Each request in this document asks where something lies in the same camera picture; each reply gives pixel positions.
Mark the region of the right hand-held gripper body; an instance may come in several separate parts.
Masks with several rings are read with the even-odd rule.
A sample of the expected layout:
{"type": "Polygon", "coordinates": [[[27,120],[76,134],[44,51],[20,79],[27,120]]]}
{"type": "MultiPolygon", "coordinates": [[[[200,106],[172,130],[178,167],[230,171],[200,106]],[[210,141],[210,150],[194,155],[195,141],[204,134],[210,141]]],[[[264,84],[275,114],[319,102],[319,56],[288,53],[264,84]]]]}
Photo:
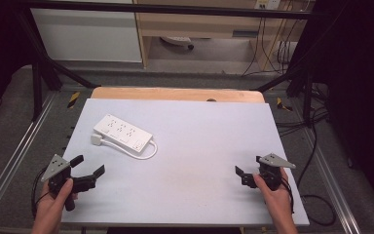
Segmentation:
{"type": "Polygon", "coordinates": [[[270,153],[261,157],[259,164],[259,175],[264,179],[267,186],[275,191],[281,185],[281,168],[295,169],[296,165],[284,160],[282,157],[270,153]]]}

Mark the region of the white power strip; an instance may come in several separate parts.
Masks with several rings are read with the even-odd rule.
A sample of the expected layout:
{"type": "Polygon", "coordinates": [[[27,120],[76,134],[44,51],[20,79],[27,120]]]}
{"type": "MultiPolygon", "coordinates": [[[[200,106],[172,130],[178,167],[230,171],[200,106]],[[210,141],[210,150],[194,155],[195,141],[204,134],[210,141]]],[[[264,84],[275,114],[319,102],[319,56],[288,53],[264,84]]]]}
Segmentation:
{"type": "Polygon", "coordinates": [[[150,133],[111,114],[105,115],[93,130],[137,153],[140,153],[153,138],[150,133]]]}

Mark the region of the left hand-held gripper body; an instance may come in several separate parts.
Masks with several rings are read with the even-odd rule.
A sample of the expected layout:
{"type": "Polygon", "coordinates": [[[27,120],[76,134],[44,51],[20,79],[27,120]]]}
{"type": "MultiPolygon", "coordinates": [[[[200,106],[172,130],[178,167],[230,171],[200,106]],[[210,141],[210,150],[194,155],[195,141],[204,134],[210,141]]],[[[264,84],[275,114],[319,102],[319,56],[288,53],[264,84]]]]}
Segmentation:
{"type": "Polygon", "coordinates": [[[55,154],[41,180],[48,183],[48,193],[57,197],[64,184],[71,180],[72,166],[61,156],[55,154]]]}

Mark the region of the black metal frame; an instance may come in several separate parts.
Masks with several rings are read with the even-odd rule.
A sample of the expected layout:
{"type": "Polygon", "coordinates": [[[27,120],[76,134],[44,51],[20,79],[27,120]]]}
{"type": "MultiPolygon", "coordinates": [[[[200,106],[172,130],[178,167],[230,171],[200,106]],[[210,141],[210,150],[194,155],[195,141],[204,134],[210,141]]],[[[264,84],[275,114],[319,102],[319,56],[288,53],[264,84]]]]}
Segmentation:
{"type": "Polygon", "coordinates": [[[316,20],[321,14],[289,12],[278,10],[246,10],[237,8],[220,7],[198,7],[198,6],[175,6],[175,5],[152,5],[152,4],[125,4],[125,3],[103,3],[103,2],[79,2],[79,1],[53,1],[53,0],[15,0],[13,2],[15,17],[20,25],[20,30],[30,42],[32,55],[33,81],[39,80],[43,75],[44,80],[52,90],[62,87],[56,71],[66,75],[73,81],[86,88],[97,88],[97,84],[91,83],[79,75],[73,73],[60,63],[48,56],[44,49],[44,43],[40,39],[40,33],[32,29],[32,21],[26,18],[30,9],[50,9],[66,11],[86,12],[119,12],[119,13],[142,13],[161,15],[193,15],[212,17],[236,17],[236,18],[260,18],[260,19],[286,19],[286,20],[316,20]]]}

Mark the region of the grey power strip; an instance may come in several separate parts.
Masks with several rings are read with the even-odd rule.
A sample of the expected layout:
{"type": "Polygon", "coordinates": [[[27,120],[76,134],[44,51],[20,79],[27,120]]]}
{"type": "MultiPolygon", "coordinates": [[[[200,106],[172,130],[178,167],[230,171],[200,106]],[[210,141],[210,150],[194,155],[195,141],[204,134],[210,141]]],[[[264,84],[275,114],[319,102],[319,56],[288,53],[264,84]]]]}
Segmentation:
{"type": "Polygon", "coordinates": [[[194,45],[189,37],[162,37],[162,40],[172,45],[187,47],[189,50],[194,49],[194,45]]]}

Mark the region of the person's left hand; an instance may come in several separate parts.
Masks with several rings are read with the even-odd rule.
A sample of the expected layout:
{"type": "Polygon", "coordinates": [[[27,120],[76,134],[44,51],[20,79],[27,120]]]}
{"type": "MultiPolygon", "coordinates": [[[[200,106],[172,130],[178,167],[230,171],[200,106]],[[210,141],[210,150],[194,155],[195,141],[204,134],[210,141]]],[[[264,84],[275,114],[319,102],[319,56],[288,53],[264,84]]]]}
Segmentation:
{"type": "Polygon", "coordinates": [[[60,225],[64,203],[71,195],[72,187],[73,179],[64,184],[57,197],[53,197],[48,193],[48,183],[45,181],[41,192],[42,199],[37,205],[34,224],[60,225]]]}

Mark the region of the light wooden desk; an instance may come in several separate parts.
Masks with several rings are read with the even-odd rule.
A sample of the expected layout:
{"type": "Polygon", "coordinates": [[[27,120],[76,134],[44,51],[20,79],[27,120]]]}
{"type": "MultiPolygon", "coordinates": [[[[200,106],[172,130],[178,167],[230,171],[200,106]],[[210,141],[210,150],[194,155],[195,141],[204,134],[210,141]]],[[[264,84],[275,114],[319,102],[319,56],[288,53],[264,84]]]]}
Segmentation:
{"type": "MultiPolygon", "coordinates": [[[[175,5],[237,8],[255,8],[256,0],[132,0],[135,4],[175,5]]],[[[279,11],[309,12],[314,0],[280,0],[279,11]]],[[[236,17],[212,17],[193,15],[135,15],[139,36],[238,38],[247,39],[256,53],[256,61],[262,70],[273,67],[274,51],[279,42],[296,42],[306,22],[297,19],[260,19],[236,17]]]]}

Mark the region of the white cabinet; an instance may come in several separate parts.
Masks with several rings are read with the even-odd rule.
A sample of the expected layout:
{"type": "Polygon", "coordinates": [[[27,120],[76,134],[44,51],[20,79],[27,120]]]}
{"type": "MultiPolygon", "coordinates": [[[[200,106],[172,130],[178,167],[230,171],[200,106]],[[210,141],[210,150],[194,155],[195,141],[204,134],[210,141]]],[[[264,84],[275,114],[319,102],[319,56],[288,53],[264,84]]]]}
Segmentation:
{"type": "Polygon", "coordinates": [[[47,9],[31,13],[52,59],[142,61],[134,13],[47,9]]]}

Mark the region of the person's right hand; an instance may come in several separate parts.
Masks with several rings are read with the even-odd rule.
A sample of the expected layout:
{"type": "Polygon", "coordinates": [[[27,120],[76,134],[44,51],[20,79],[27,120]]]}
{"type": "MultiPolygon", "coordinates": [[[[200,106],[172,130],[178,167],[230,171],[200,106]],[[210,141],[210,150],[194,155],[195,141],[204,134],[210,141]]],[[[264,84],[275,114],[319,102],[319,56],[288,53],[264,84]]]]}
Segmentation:
{"type": "Polygon", "coordinates": [[[254,175],[253,178],[264,197],[272,220],[293,220],[289,192],[283,186],[275,191],[271,190],[260,175],[254,175]]]}

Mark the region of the wooden table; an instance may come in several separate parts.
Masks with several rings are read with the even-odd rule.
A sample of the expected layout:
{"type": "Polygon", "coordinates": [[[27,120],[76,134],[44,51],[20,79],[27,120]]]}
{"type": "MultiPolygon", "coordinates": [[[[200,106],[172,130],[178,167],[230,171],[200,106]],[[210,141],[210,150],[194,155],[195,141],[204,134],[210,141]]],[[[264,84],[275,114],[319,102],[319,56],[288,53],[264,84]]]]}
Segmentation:
{"type": "Polygon", "coordinates": [[[91,98],[191,101],[208,101],[211,99],[218,102],[265,102],[260,92],[229,89],[98,87],[93,90],[91,98]]]}

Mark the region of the white wall socket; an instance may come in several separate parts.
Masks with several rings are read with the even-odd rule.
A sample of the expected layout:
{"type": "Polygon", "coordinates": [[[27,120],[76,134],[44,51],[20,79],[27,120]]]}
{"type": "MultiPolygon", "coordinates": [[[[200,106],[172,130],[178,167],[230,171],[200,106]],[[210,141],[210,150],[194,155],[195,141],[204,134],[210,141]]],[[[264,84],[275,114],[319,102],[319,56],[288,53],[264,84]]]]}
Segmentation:
{"type": "Polygon", "coordinates": [[[276,10],[281,0],[256,0],[255,8],[261,10],[276,10]]]}

